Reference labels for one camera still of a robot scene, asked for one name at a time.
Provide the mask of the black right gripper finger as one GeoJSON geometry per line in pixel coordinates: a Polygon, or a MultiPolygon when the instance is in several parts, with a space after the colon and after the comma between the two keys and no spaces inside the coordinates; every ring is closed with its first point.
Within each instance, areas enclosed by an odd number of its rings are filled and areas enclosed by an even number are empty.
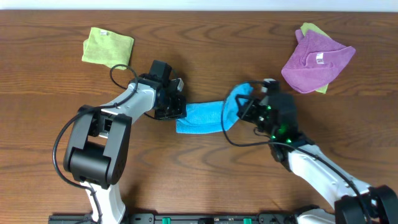
{"type": "Polygon", "coordinates": [[[235,96],[235,101],[237,103],[238,108],[245,108],[247,106],[251,106],[254,100],[255,97],[252,95],[237,94],[235,96]]]}
{"type": "Polygon", "coordinates": [[[238,105],[238,117],[241,120],[251,120],[253,101],[247,101],[245,104],[238,105]]]}

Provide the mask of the blue microfiber cloth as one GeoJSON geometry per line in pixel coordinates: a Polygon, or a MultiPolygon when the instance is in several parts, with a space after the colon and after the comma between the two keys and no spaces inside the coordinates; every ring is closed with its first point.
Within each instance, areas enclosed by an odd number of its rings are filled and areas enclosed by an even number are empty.
{"type": "Polygon", "coordinates": [[[237,95],[250,95],[253,87],[250,84],[237,86],[229,95],[226,103],[212,101],[206,103],[190,103],[186,106],[187,116],[176,120],[176,133],[179,134],[211,134],[222,132],[221,124],[227,131],[239,119],[237,95]]]}

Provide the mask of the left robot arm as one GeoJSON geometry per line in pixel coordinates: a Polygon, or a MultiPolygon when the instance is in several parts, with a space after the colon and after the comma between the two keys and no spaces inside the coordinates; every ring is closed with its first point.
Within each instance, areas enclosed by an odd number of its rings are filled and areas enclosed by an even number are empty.
{"type": "Polygon", "coordinates": [[[73,121],[63,158],[79,188],[90,198],[92,223],[121,223],[126,206],[119,180],[126,166],[131,126],[144,113],[155,110],[160,120],[186,115],[182,79],[153,81],[135,78],[118,97],[93,107],[84,105],[73,121]]]}

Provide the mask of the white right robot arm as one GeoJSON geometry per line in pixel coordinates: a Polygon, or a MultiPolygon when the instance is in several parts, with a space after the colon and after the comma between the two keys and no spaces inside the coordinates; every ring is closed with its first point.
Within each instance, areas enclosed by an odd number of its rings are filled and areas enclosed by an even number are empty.
{"type": "Polygon", "coordinates": [[[397,195],[388,186],[373,187],[327,158],[299,130],[291,95],[276,93],[262,100],[237,95],[238,117],[267,133],[271,153],[287,170],[308,182],[334,209],[309,208],[296,223],[397,223],[397,195]]]}

